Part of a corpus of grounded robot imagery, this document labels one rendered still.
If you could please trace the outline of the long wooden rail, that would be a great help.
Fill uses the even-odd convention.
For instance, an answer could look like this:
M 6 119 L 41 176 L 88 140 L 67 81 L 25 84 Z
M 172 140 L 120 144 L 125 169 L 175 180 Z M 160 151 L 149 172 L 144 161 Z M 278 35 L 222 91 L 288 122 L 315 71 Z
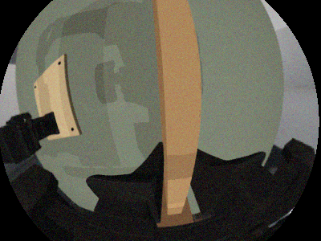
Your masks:
M 201 70 L 187 0 L 152 0 L 168 214 L 182 214 L 198 150 Z

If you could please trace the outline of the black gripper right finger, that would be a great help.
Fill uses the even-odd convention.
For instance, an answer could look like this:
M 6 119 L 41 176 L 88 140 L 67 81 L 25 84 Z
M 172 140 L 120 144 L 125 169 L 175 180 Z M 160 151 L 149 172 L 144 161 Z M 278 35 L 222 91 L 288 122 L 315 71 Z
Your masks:
M 190 185 L 203 216 L 214 213 L 213 206 L 221 200 L 231 182 L 241 174 L 261 165 L 266 153 L 257 152 L 238 159 L 222 160 L 197 150 Z

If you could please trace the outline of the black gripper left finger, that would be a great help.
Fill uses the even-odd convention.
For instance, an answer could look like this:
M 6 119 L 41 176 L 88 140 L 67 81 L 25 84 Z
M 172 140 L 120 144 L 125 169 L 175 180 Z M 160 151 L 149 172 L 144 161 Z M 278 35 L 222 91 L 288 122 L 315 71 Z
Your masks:
M 163 201 L 164 146 L 158 142 L 150 156 L 131 174 L 92 175 L 87 185 L 97 198 L 147 203 L 155 223 L 161 223 Z

